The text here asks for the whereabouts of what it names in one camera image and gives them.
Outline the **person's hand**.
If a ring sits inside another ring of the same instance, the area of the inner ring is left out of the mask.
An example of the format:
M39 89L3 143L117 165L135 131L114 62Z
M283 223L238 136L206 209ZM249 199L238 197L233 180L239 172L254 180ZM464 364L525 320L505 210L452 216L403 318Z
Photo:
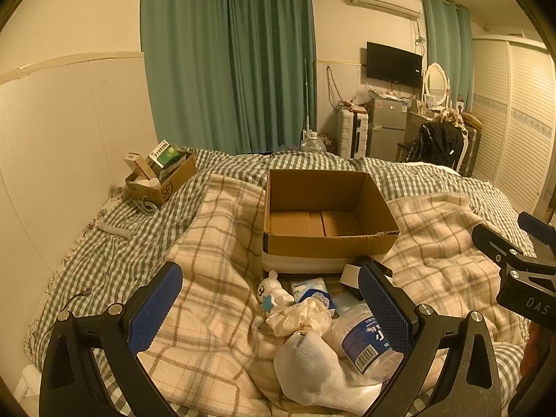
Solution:
M523 358L521 360L519 371L521 377L527 377L529 373L535 369L541 360L541 339L545 336L551 336L550 347L555 348L555 334L549 330L539 326L532 321L529 325L529 338L525 346Z

